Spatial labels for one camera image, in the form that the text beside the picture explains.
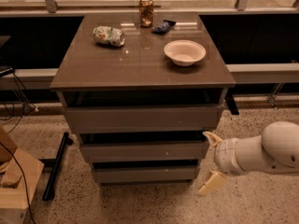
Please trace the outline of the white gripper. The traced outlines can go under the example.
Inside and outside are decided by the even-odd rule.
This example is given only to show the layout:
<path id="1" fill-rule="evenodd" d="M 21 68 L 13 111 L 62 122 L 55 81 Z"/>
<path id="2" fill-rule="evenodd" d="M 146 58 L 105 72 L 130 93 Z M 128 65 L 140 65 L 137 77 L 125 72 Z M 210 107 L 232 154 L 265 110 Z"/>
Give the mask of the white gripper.
<path id="1" fill-rule="evenodd" d="M 226 181 L 227 176 L 245 175 L 244 171 L 236 158 L 236 144 L 237 139 L 222 139 L 216 134 L 204 131 L 203 135 L 207 138 L 210 145 L 215 148 L 214 162 L 218 167 L 218 171 L 210 170 L 207 180 L 199 189 L 199 194 L 207 196 L 216 189 L 222 187 Z"/>

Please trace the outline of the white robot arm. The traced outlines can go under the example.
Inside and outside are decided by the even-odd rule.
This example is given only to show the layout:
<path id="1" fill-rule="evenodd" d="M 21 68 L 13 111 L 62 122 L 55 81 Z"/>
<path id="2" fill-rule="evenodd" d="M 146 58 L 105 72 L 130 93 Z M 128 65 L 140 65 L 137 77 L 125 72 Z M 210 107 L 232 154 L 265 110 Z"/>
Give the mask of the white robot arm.
<path id="1" fill-rule="evenodd" d="M 271 175 L 299 175 L 299 126 L 278 121 L 266 126 L 261 135 L 239 139 L 221 139 L 203 132 L 214 147 L 216 170 L 211 170 L 199 189 L 207 196 L 222 187 L 229 176 L 261 172 Z"/>

